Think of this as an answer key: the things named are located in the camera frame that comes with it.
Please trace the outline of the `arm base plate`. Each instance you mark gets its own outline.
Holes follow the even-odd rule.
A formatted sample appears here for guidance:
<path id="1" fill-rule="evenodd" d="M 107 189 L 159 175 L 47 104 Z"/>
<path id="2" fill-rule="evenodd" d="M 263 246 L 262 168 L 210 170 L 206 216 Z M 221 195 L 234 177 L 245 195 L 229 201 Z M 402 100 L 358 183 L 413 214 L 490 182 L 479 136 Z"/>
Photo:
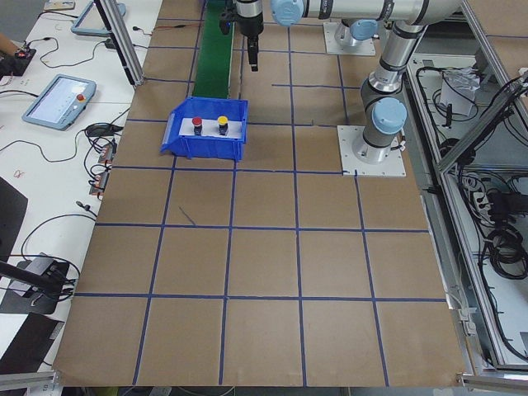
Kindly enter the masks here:
<path id="1" fill-rule="evenodd" d="M 373 37 L 377 34 L 378 22 L 362 19 L 347 25 L 340 22 L 324 22 L 323 33 L 326 53 L 336 55 L 374 56 Z"/>
<path id="2" fill-rule="evenodd" d="M 350 177 L 406 177 L 402 152 L 392 150 L 398 143 L 386 148 L 374 148 L 364 140 L 362 125 L 337 127 L 342 174 Z"/>

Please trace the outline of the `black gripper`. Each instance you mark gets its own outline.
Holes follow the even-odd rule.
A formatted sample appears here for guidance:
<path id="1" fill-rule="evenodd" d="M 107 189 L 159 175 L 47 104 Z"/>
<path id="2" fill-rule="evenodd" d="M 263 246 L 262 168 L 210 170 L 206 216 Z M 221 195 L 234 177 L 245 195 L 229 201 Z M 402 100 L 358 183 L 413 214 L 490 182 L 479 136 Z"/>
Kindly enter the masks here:
<path id="1" fill-rule="evenodd" d="M 248 62 L 252 72 L 258 71 L 258 36 L 263 32 L 262 0 L 237 0 L 235 9 L 240 30 L 247 37 Z"/>

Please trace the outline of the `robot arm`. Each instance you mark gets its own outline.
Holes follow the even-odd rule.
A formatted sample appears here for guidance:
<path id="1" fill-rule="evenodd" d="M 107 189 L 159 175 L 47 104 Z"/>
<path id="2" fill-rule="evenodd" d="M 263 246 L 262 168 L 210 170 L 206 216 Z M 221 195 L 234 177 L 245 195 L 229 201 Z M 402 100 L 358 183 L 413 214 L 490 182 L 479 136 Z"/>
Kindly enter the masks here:
<path id="1" fill-rule="evenodd" d="M 341 47 L 356 47 L 371 39 L 378 30 L 374 19 L 341 19 L 334 33 L 334 40 Z"/>
<path id="2" fill-rule="evenodd" d="M 460 1 L 271 1 L 275 23 L 292 26 L 303 18 L 391 21 L 392 29 L 379 65 L 361 88 L 366 127 L 351 144 L 356 158 L 378 165 L 391 151 L 394 137 L 407 119 L 402 102 L 389 96 L 400 91 L 402 75 L 424 32 L 449 17 Z"/>

